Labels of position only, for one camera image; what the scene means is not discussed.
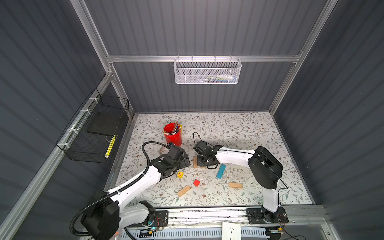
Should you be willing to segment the teal wooden plank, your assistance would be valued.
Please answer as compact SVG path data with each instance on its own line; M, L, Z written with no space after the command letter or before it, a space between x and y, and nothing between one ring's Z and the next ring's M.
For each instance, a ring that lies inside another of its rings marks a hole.
M226 165L221 164L221 165L220 165L220 168L219 168L219 170L218 170L218 172L217 172L217 175L216 175L216 178L217 178L217 179L222 179L222 177L223 177L223 175L224 175L224 172L225 172L225 169L226 169Z

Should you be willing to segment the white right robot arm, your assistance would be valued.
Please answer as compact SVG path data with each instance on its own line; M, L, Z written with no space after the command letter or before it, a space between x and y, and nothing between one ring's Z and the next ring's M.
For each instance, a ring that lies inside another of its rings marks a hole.
M264 212L274 214L278 211L281 206L278 184L284 167L266 148L259 146L256 150L235 150L199 141L193 149L197 153L199 167L214 169L219 164L232 164L249 168L263 188Z

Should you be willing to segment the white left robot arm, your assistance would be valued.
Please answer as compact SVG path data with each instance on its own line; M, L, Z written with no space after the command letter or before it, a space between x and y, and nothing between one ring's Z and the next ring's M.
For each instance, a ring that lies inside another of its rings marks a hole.
M140 224L151 226L156 215L155 208L147 201L129 207L129 203L144 190L173 176L178 170L191 165L185 150L169 143L162 144L167 153L151 160L145 147L143 154L146 168L134 178L106 192L96 192L88 206L80 210L70 223L70 232L80 237L91 236L95 240L109 240L125 227Z

